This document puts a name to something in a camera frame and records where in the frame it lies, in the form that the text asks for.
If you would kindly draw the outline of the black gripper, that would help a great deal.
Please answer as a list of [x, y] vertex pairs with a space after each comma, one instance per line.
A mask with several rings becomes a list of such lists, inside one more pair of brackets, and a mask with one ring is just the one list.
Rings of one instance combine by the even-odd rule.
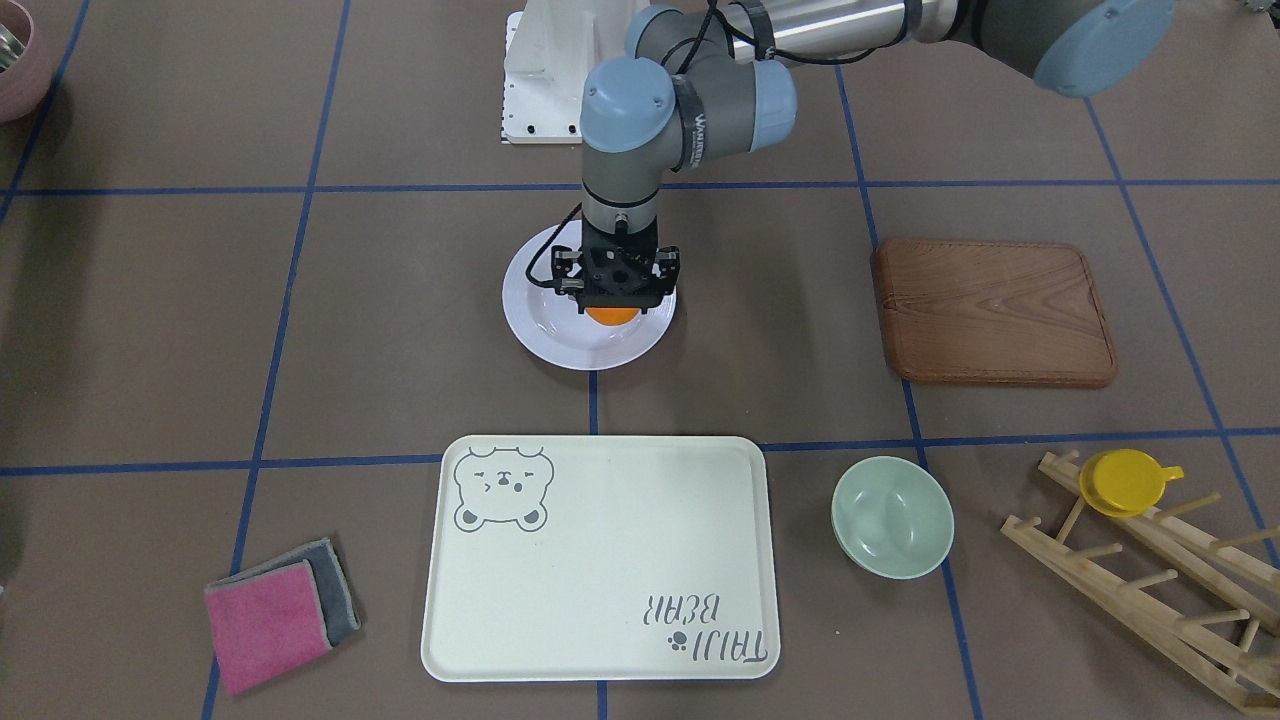
[[672, 295], [681, 270], [678, 247], [658, 246], [658, 224], [637, 233], [604, 232], [582, 223], [580, 251], [550, 247], [550, 287], [575, 297], [580, 313], [631, 307], [645, 313]]

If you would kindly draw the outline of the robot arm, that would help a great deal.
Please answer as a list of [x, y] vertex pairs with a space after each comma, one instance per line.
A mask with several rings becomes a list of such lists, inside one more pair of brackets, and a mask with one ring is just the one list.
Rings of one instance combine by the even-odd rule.
[[623, 53], [586, 74], [579, 132], [579, 238], [545, 240], [530, 284], [580, 313], [645, 313], [676, 291], [680, 251], [658, 240], [666, 173], [785, 141], [791, 69], [841, 67], [904, 42], [965, 44], [1065, 97], [1129, 76], [1167, 33], [1172, 1], [710, 1], [700, 15], [652, 5]]

